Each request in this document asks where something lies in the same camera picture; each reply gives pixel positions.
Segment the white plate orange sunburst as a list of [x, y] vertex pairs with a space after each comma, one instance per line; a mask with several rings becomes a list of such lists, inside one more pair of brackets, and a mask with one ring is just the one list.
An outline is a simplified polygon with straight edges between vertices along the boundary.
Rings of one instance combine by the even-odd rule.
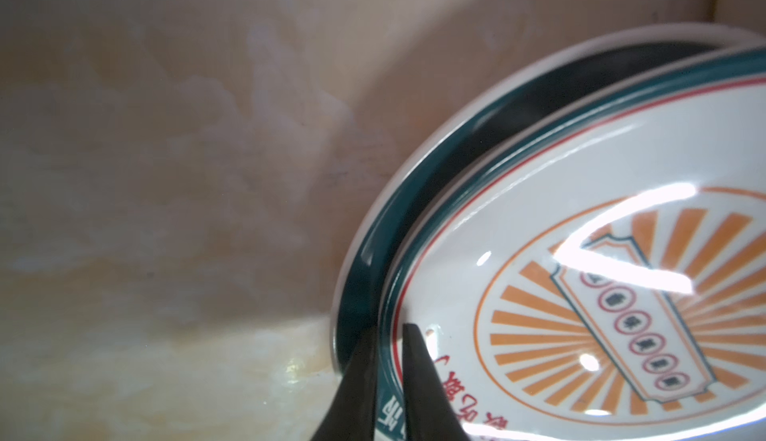
[[475, 440], [763, 439], [764, 48], [595, 93], [455, 182], [389, 273], [380, 440], [407, 323]]

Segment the white plate green red rim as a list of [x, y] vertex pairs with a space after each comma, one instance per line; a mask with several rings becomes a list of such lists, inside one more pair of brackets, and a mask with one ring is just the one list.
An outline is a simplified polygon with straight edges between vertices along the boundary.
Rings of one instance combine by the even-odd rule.
[[403, 240], [431, 202], [481, 156], [616, 82], [704, 52], [764, 40], [762, 33], [711, 22], [621, 30], [548, 55], [464, 106], [394, 173], [349, 244], [331, 311], [335, 371], [343, 372], [361, 333], [374, 325], [388, 268]]

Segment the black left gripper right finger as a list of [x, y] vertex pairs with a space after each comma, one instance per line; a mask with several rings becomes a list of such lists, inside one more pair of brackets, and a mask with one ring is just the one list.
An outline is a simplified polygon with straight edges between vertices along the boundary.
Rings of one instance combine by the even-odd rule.
[[417, 325], [402, 325], [403, 394], [406, 439], [411, 441], [468, 441], [428, 353]]

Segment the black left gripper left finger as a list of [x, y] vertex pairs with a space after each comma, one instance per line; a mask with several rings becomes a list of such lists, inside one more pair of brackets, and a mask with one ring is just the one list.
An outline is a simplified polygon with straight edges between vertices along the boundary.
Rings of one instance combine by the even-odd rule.
[[371, 441], [376, 423], [377, 328], [359, 339], [335, 397], [311, 441]]

